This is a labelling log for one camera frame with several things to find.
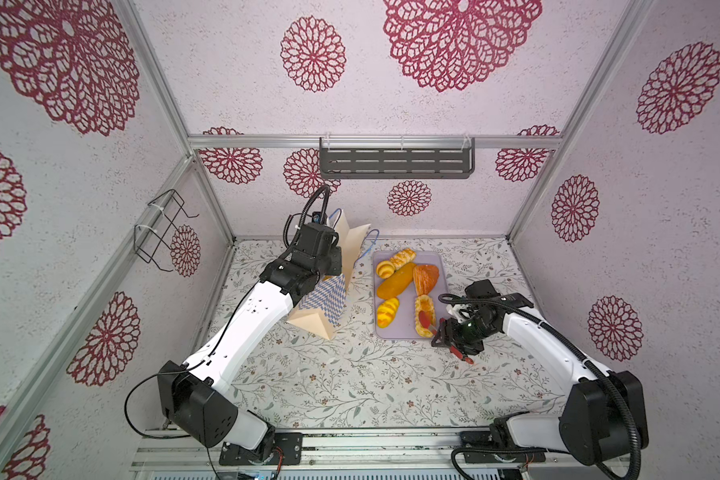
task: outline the pastry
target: pastry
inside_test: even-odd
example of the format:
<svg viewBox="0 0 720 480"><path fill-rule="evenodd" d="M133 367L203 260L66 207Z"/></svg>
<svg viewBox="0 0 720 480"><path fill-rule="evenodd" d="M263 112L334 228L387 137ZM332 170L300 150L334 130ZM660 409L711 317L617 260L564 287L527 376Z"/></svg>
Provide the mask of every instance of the pastry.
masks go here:
<svg viewBox="0 0 720 480"><path fill-rule="evenodd" d="M416 252L414 252L410 248L406 248L404 250L400 250L395 255L393 255L392 258L389 259L389 261L392 262L395 270L400 270L403 265L407 264L408 262L412 262L414 258L416 258Z"/></svg>
<svg viewBox="0 0 720 480"><path fill-rule="evenodd" d="M403 293L408 285L413 281L413 268L416 264L405 264L403 267L394 272L392 276L382 282L376 289L376 296L389 300Z"/></svg>
<svg viewBox="0 0 720 480"><path fill-rule="evenodd" d="M376 265L376 275L381 278L389 278L394 273L394 265L389 260L384 260Z"/></svg>
<svg viewBox="0 0 720 480"><path fill-rule="evenodd" d="M419 320L419 314L423 312L428 318L431 325L434 324L434 302L429 295L420 295L416 297L414 319L416 321L416 333L423 338L431 339L434 334L429 329L424 328Z"/></svg>
<svg viewBox="0 0 720 480"><path fill-rule="evenodd" d="M440 277L440 269L435 265L416 265L413 269L413 282L416 295L429 295Z"/></svg>
<svg viewBox="0 0 720 480"><path fill-rule="evenodd" d="M391 298L379 305L378 310L376 310L376 325L378 325L379 328L388 327L394 320L394 316L397 314L399 307L400 300L396 298Z"/></svg>

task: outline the paper bag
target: paper bag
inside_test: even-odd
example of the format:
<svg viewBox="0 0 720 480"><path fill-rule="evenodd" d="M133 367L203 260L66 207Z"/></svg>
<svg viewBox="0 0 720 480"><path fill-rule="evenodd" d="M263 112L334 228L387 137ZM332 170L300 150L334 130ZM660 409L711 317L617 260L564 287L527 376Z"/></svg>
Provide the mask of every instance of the paper bag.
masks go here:
<svg viewBox="0 0 720 480"><path fill-rule="evenodd" d="M291 310L288 323L327 340L333 339L338 319L346 305L347 288L352 280L355 260L360 255L362 242L370 226L367 224L350 229L346 212L342 212L334 227L338 233L338 246L342 248L342 274L327 276L318 283Z"/></svg>

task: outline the plastic tray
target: plastic tray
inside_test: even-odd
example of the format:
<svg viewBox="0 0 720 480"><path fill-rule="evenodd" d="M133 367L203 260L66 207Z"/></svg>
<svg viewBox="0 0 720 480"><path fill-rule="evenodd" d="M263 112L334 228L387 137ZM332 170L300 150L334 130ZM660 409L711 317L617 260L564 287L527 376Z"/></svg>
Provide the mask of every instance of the plastic tray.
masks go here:
<svg viewBox="0 0 720 480"><path fill-rule="evenodd" d="M445 304L438 302L438 295L441 293L448 293L448 284L445 283L445 269L443 268L443 261L440 258L440 254L437 252L418 251L416 252L416 258L413 260L414 264L417 265L435 265L440 269L440 276L438 282L434 285L432 292L429 293L430 297L434 301L434 313L437 319L447 318L448 313L445 311ZM403 293L398 295L400 300L400 308L398 308L398 314L394 317L392 323L386 328L378 328L376 323L376 310L378 306L384 303L384 300L376 296L376 289L384 281L383 278L376 275L376 265L384 260L389 260L395 255L397 251L382 250L375 252L373 255L373 325L376 329L376 335L379 338L385 340L428 340L416 333L416 324L414 321L414 305L416 302L416 285L411 282L408 288Z"/></svg>

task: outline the floral tablecloth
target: floral tablecloth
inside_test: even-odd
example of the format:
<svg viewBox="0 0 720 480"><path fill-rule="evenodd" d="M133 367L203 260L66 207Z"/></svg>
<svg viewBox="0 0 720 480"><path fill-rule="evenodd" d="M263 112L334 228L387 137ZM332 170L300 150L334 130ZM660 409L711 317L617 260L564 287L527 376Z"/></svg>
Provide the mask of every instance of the floral tablecloth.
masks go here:
<svg viewBox="0 0 720 480"><path fill-rule="evenodd" d="M473 281L489 278L500 293L530 298L505 240L379 240L372 252L405 247L440 253L451 293L463 294ZM276 240L236 245L209 338L282 250ZM372 252L355 267L336 338L278 322L233 382L238 407L280 428L484 426L521 410L561 411L567 392L504 335L486 340L472 366L426 341L376 337Z"/></svg>

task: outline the blue checkered pattern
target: blue checkered pattern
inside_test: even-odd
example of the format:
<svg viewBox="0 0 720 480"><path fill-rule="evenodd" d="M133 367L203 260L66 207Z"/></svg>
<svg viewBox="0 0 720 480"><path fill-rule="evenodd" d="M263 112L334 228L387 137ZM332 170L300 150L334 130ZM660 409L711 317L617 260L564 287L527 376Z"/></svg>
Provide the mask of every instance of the blue checkered pattern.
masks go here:
<svg viewBox="0 0 720 480"><path fill-rule="evenodd" d="M331 325L338 327L338 318L344 311L347 292L344 290L344 274L333 276L317 284L298 304L299 308L318 308L326 314Z"/></svg>

